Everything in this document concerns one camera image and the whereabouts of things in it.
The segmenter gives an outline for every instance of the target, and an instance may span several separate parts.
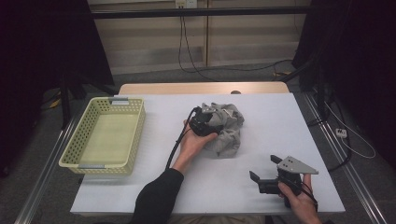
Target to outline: hand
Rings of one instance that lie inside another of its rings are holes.
[[[311,175],[304,175],[303,183],[305,183],[305,185],[303,185],[303,189],[310,192],[312,190]],[[305,193],[302,192],[300,195],[295,196],[286,184],[279,182],[278,186],[283,195],[288,197],[291,210],[301,222],[304,224],[321,223],[318,218],[314,202]]]
[[[211,133],[204,137],[198,136],[191,130],[190,125],[187,124],[186,131],[180,143],[180,153],[172,168],[185,174],[192,159],[198,155],[206,143],[212,141],[217,136],[216,133]]]

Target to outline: white table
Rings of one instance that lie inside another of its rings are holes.
[[[146,121],[133,173],[124,178],[85,176],[72,213],[84,216],[132,214],[140,190],[164,169],[182,129],[182,120],[201,103],[234,104],[245,117],[241,147],[231,159],[203,151],[191,165],[174,214],[290,213],[277,195],[260,194],[249,178],[276,178],[270,155],[293,156],[319,170],[312,184],[319,212],[344,212],[318,149],[291,93],[271,94],[144,94]]]

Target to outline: black sleeve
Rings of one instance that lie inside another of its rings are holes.
[[[171,216],[184,176],[167,169],[157,179],[148,183],[136,199],[131,224],[163,224]]]

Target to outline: crumpled fabric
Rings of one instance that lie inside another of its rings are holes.
[[[208,125],[223,125],[224,128],[215,140],[204,146],[204,149],[216,152],[221,158],[233,157],[241,146],[240,128],[245,121],[244,116],[235,105],[212,103],[211,107],[216,108],[216,112],[213,113]]]

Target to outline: yellow basket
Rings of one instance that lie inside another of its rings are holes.
[[[130,175],[145,116],[143,99],[91,99],[59,165],[76,174]]]

